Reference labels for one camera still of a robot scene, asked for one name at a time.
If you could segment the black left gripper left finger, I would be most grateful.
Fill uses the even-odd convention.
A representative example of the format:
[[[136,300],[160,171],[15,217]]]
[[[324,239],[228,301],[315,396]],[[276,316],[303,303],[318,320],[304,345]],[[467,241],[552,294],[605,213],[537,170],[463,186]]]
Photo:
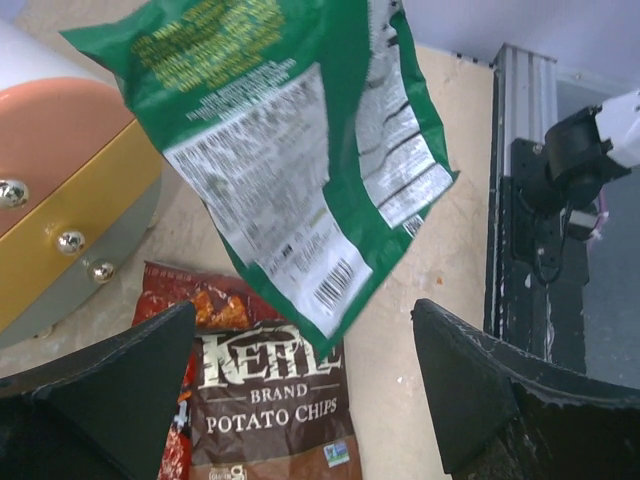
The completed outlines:
[[[4,479],[154,479],[192,350],[192,303],[1,380]]]

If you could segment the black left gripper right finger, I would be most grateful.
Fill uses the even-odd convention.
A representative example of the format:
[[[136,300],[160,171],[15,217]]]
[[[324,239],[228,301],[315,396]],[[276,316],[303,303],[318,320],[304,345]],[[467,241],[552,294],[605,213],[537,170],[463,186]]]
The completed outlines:
[[[638,478],[638,390],[548,363],[429,299],[418,300],[411,316],[445,473]]]

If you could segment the green snack bag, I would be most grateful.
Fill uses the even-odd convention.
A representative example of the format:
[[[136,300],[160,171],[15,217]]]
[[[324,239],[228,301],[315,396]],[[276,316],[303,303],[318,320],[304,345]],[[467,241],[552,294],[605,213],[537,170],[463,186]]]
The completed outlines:
[[[456,180],[399,1],[149,1],[63,37],[319,357]]]

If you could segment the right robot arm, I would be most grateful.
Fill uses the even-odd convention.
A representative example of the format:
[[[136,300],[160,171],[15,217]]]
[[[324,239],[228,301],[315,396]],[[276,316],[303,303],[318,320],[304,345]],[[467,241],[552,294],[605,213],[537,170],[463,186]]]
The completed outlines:
[[[477,329],[429,299],[411,317],[443,470],[454,479],[635,479],[639,392],[588,376],[583,290],[603,186],[639,163],[639,95],[509,141]]]

